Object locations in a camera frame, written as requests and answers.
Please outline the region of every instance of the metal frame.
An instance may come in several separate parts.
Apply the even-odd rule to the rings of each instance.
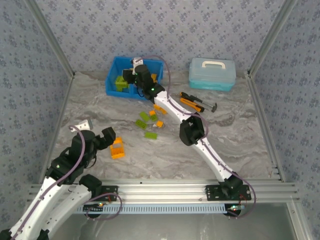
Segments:
[[[274,44],[279,32],[287,22],[287,19],[292,9],[296,5],[297,1],[298,0],[285,0],[284,3],[282,4],[257,54],[255,55],[252,61],[252,64],[248,70],[250,73],[250,76],[254,76],[257,73],[260,65],[265,60],[271,46]]]
[[[283,183],[286,182],[286,176],[285,172],[282,168],[282,163],[278,155],[278,151],[276,149],[268,121],[265,115],[265,111],[263,110],[263,105],[261,102],[261,99],[259,97],[259,93],[257,90],[256,83],[252,77],[250,77],[248,74],[246,75],[246,78],[248,80],[248,87],[250,89],[253,104],[255,106],[255,110],[257,112],[257,117],[259,120],[260,128],[262,131],[263,139],[265,141],[265,145],[267,148],[267,151],[269,153],[269,156],[274,164],[276,164],[278,169],[278,174],[280,176],[280,179]],[[301,201],[295,201],[292,199],[292,201],[287,202],[287,208],[289,211],[289,215],[292,221],[292,225],[296,234],[296,237],[298,240],[313,240],[313,236],[310,231],[310,227],[308,225],[305,213],[302,208]]]
[[[291,203],[299,202],[297,188],[292,182],[278,179],[248,179],[253,186],[257,203]],[[114,179],[102,180],[103,186],[118,186],[118,194],[123,203],[130,204],[226,204],[238,201],[207,201],[206,185],[218,185],[217,180],[175,180],[175,179]],[[40,184],[30,188],[27,201],[34,199],[40,190]],[[66,190],[60,201],[66,199],[70,192]]]
[[[71,65],[69,64],[69,61],[64,54],[63,50],[61,49],[54,33],[52,32],[51,28],[49,27],[49,24],[46,21],[45,16],[41,12],[38,4],[35,0],[24,0],[25,4],[29,8],[31,14],[34,17],[34,20],[39,25],[42,33],[44,34],[46,40],[48,41],[49,45],[51,46],[53,52],[55,53],[56,57],[60,61],[63,69],[65,70],[66,74],[69,77],[73,77],[74,71],[71,68]]]
[[[52,152],[53,152],[53,150],[55,148],[55,145],[56,145],[56,142],[57,142],[57,139],[58,139],[58,135],[59,135],[59,131],[60,131],[60,128],[61,128],[62,120],[64,119],[65,110],[66,110],[66,107],[67,107],[69,94],[70,94],[70,91],[71,91],[72,83],[74,82],[74,78],[75,77],[72,76],[72,78],[71,78],[71,80],[69,82],[69,85],[68,85],[68,87],[66,89],[66,93],[65,93],[65,96],[64,96],[64,99],[63,99],[63,102],[62,102],[62,106],[61,106],[61,111],[60,111],[60,114],[59,114],[59,117],[58,117],[58,121],[56,123],[55,129],[54,129],[54,132],[53,132],[53,136],[52,136],[52,139],[51,139],[47,154],[46,154],[45,159],[44,159],[44,163],[43,163],[43,167],[41,169],[41,173],[40,173],[40,177],[39,177],[38,183],[42,183],[44,181],[46,170],[51,164],[50,159],[51,159]]]

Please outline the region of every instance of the blue plastic bin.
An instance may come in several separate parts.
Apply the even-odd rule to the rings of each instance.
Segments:
[[[105,92],[108,96],[115,96],[121,98],[134,98],[143,100],[144,97],[140,97],[137,92],[137,87],[133,84],[129,84],[128,88],[124,88],[122,91],[116,91],[116,78],[122,76],[123,69],[131,69],[132,57],[116,56],[113,59],[110,71],[105,79]],[[156,74],[156,80],[161,82],[164,75],[164,63],[160,60],[143,59],[143,63],[148,67],[151,74]]]

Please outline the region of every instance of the orange block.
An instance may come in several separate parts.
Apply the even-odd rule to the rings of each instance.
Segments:
[[[110,146],[110,153],[112,159],[118,159],[125,156],[125,148],[120,136],[116,137],[113,144]]]
[[[152,78],[152,80],[153,80],[154,83],[157,82],[157,74],[152,73],[152,74],[151,74],[151,78]]]
[[[150,116],[156,115],[156,111],[152,110],[152,111],[149,112],[149,114],[150,114]]]
[[[157,121],[155,124],[157,127],[161,128],[164,125],[163,121]]]
[[[153,107],[154,107],[154,109],[162,112],[162,114],[167,114],[166,110],[164,110],[162,107],[160,107],[160,106],[158,106],[156,104],[153,104]]]

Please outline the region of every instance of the blue storage box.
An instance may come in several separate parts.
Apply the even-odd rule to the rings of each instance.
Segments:
[[[194,57],[189,68],[189,86],[194,89],[230,91],[236,83],[236,65],[231,60]]]
[[[131,69],[132,57],[116,56],[113,59],[110,71],[105,79],[105,92],[108,96],[122,97],[122,98],[134,98],[145,99],[140,97],[137,92],[137,87],[133,84],[129,84],[128,88],[123,88],[122,91],[116,89],[116,79],[118,76],[122,76],[123,69]],[[164,75],[164,63],[160,60],[143,59],[143,63],[148,67],[151,74],[156,74],[156,80],[161,82]]]

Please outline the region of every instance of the robotic arm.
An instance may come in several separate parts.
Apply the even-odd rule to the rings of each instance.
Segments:
[[[83,145],[78,133],[73,137],[71,146],[52,161],[40,191],[22,218],[11,229],[3,230],[0,240],[49,240],[78,206],[101,193],[102,182],[90,174],[85,175],[74,191],[54,209],[60,196],[84,172],[91,160],[97,158],[97,151],[106,149],[116,139],[111,127],[102,130],[103,137],[95,136],[89,130],[82,130],[81,133],[85,143],[83,157],[80,159]],[[61,180],[79,159],[75,170]]]
[[[234,199],[239,196],[243,181],[234,176],[233,170],[219,157],[212,148],[205,136],[204,126],[199,117],[190,116],[190,111],[184,109],[175,100],[168,96],[167,91],[151,78],[148,67],[140,57],[134,58],[131,63],[132,69],[125,69],[122,72],[123,79],[129,84],[135,84],[142,89],[147,100],[165,109],[174,119],[180,123],[179,137],[181,141],[192,146],[206,161],[219,181],[220,191],[227,199]]]

